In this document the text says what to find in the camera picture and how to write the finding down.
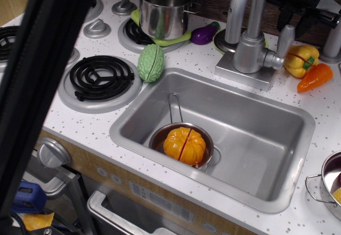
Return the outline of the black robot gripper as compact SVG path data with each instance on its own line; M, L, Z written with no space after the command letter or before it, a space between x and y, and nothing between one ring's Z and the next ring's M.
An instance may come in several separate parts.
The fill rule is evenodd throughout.
M335 28L340 19L340 4L334 0L267 0L279 7L277 30L290 24L294 14L300 16L295 29L295 38L300 38L317 23Z

